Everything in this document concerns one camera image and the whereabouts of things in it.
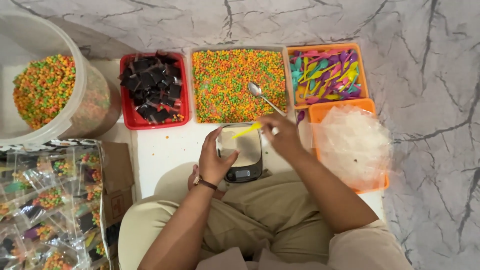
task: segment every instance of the beige trousers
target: beige trousers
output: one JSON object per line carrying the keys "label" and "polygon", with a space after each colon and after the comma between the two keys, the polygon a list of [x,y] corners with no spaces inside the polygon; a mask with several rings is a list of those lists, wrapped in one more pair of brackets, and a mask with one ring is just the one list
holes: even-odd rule
{"label": "beige trousers", "polygon": [[[122,270],[137,269],[177,207],[152,196],[127,211],[119,238]],[[285,262],[325,264],[332,237],[299,177],[285,172],[237,184],[221,201],[212,199],[201,256],[205,259],[231,247],[251,256],[267,239],[270,250]]]}

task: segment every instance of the cardboard box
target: cardboard box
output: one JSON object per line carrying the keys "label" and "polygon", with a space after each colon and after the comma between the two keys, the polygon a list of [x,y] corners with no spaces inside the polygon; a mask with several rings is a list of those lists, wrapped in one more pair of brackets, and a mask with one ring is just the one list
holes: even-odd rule
{"label": "cardboard box", "polygon": [[105,227],[120,222],[133,204],[132,163],[125,143],[101,142]]}

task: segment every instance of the gray vein pattern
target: gray vein pattern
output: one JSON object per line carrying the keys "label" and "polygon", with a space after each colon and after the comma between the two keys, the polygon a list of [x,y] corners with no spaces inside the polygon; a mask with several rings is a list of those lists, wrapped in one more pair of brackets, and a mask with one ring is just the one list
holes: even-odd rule
{"label": "gray vein pattern", "polygon": [[480,265],[480,1],[1,0],[91,58],[205,44],[358,42],[396,149],[384,208],[417,270]]}

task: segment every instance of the clear plastic cup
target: clear plastic cup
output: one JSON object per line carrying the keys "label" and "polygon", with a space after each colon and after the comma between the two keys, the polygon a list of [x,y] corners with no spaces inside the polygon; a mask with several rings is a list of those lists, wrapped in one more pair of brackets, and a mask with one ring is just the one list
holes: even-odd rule
{"label": "clear plastic cup", "polygon": [[[0,48],[0,146],[94,138],[118,120],[120,93],[55,24],[24,12],[0,12]],[[30,61],[57,54],[73,56],[75,86],[63,110],[50,123],[33,130],[15,107],[13,80]]]}

